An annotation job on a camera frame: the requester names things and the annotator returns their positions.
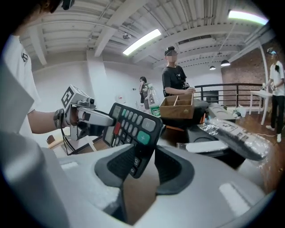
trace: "white shoe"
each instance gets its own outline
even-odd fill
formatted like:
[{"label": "white shoe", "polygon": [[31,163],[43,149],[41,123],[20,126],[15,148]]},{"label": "white shoe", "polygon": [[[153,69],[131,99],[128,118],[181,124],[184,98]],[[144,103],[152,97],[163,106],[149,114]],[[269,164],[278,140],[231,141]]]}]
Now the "white shoe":
[{"label": "white shoe", "polygon": [[271,131],[275,131],[275,128],[272,128],[271,125],[266,125],[265,127]]},{"label": "white shoe", "polygon": [[278,143],[281,142],[281,134],[277,134],[277,142],[278,142]]}]

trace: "white t-shirt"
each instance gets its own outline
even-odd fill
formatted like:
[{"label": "white t-shirt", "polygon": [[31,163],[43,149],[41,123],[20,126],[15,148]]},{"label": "white t-shirt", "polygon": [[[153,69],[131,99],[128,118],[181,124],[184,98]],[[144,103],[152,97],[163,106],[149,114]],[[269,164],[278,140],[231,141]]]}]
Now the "white t-shirt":
[{"label": "white t-shirt", "polygon": [[[284,78],[284,68],[282,63],[277,61],[276,65],[279,66],[279,72],[275,70],[275,65],[272,64],[270,67],[270,79],[273,79],[274,85],[280,83],[281,79]],[[275,96],[285,96],[285,85],[281,85],[275,89],[272,93]]]},{"label": "white t-shirt", "polygon": [[[10,36],[3,51],[3,59],[26,92],[34,99],[34,103],[29,112],[35,110],[39,104],[40,98],[37,93],[35,82],[32,74],[32,62],[28,53],[25,51],[18,36]],[[32,130],[29,124],[28,116],[24,119],[23,125],[19,132],[22,136],[33,139]]]}]

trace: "person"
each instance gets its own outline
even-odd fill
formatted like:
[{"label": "person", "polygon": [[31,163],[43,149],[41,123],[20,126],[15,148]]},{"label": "person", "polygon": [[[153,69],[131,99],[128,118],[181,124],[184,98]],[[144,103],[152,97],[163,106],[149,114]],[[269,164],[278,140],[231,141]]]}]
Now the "person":
[{"label": "person", "polygon": [[[50,113],[39,112],[35,110],[36,106],[40,102],[40,98],[33,80],[32,63],[30,56],[25,51],[23,45],[19,40],[20,35],[26,31],[29,23],[42,18],[47,13],[53,13],[60,3],[60,0],[39,1],[39,3],[34,7],[30,14],[23,19],[22,24],[19,25],[14,33],[9,37],[3,51],[2,57],[8,69],[26,90],[26,92],[34,99],[34,103],[27,113],[27,116],[24,119],[23,125],[19,132],[22,136],[29,138],[33,138],[32,133],[43,134],[69,126],[65,118],[63,118],[62,122],[60,120],[63,109]],[[72,125],[77,124],[77,118],[77,110],[72,109],[70,118]]]},{"label": "person", "polygon": [[141,103],[144,104],[146,112],[149,112],[150,107],[148,105],[148,99],[147,99],[148,86],[146,85],[147,79],[146,77],[141,77],[139,80],[141,82],[141,85],[139,87],[139,93],[141,94]]},{"label": "person", "polygon": [[277,107],[279,107],[279,114],[277,118],[277,142],[280,143],[281,132],[283,128],[283,114],[285,102],[284,68],[282,63],[278,60],[276,51],[269,49],[268,54],[271,54],[273,64],[270,67],[270,79],[265,85],[265,87],[267,88],[269,85],[271,85],[273,95],[271,125],[267,125],[266,128],[272,131],[275,130]]},{"label": "person", "polygon": [[176,64],[177,52],[174,47],[168,47],[164,52],[167,66],[163,69],[163,93],[164,96],[192,94],[195,92],[194,88],[187,88],[184,86],[186,82],[186,75],[181,66]]}]

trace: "water bottle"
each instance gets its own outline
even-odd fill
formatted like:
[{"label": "water bottle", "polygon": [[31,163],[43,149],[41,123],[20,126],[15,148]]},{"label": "water bottle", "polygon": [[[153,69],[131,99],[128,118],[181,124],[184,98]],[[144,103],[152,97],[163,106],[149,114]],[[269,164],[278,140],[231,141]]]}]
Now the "water bottle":
[{"label": "water bottle", "polygon": [[160,100],[152,84],[149,84],[148,86],[147,97],[151,114],[156,117],[160,117],[160,110],[159,110]]}]

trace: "calculator screen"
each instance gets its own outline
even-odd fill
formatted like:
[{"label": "calculator screen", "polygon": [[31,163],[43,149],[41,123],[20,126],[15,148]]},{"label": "calculator screen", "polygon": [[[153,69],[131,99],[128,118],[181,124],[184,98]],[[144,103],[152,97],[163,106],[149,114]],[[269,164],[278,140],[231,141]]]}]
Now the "calculator screen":
[{"label": "calculator screen", "polygon": [[115,119],[118,119],[119,115],[120,115],[120,111],[121,111],[121,107],[116,105],[112,114],[112,117]]},{"label": "calculator screen", "polygon": [[108,127],[106,135],[105,135],[105,140],[109,144],[111,144],[111,141],[112,141],[113,130],[114,130],[114,126]]}]

